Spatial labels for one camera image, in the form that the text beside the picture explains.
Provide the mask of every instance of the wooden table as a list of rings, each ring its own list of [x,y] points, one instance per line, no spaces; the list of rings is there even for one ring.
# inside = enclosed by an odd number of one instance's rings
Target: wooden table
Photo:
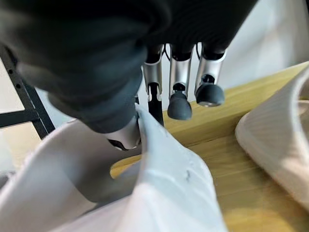
[[[227,90],[226,103],[217,108],[205,109],[193,102],[193,118],[188,122],[171,120],[164,113],[169,132],[208,165],[231,232],[309,231],[309,214],[246,155],[234,136],[234,129],[244,114],[308,64]],[[112,175],[118,175],[139,158],[115,164]]]

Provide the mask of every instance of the cable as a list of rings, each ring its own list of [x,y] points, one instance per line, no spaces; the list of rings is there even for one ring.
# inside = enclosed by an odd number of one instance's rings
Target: cable
[[[201,56],[200,56],[200,54],[198,53],[198,47],[197,47],[197,45],[198,45],[198,44],[195,44],[195,49],[196,49],[196,51],[197,51],[197,57],[198,57],[198,59],[201,59]]]
[[[168,60],[170,61],[170,58],[169,58],[168,53],[167,53],[167,51],[166,51],[166,43],[164,44],[163,53],[165,53],[166,57],[167,57]]]

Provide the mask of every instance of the white cloth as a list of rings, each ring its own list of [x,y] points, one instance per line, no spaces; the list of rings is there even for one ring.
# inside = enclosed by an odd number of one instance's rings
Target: white cloth
[[[119,151],[79,121],[44,139],[0,192],[0,231],[226,232],[204,161],[137,111],[142,148]],[[112,164],[141,150],[138,164],[110,177]],[[102,207],[89,212],[90,200]]]
[[[236,138],[309,211],[309,67],[245,115]]]

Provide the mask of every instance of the white fabric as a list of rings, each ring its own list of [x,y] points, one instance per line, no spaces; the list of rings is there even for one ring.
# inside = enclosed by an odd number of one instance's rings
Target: white fabric
[[[78,121],[44,139],[0,192],[0,231],[226,232],[204,161],[137,111],[142,148],[119,151]],[[111,165],[141,149],[113,180]],[[77,189],[102,207],[85,214],[95,204]]]
[[[236,137],[249,156],[309,211],[309,68],[245,115]]]

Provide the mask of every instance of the robotic hand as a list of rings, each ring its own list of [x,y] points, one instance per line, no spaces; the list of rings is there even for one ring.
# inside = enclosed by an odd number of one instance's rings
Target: robotic hand
[[[60,111],[121,150],[140,142],[134,99],[143,67],[149,111],[163,124],[162,47],[171,44],[168,115],[191,118],[192,49],[202,42],[195,95],[224,102],[216,85],[226,49],[257,0],[2,0],[0,42],[30,84]]]

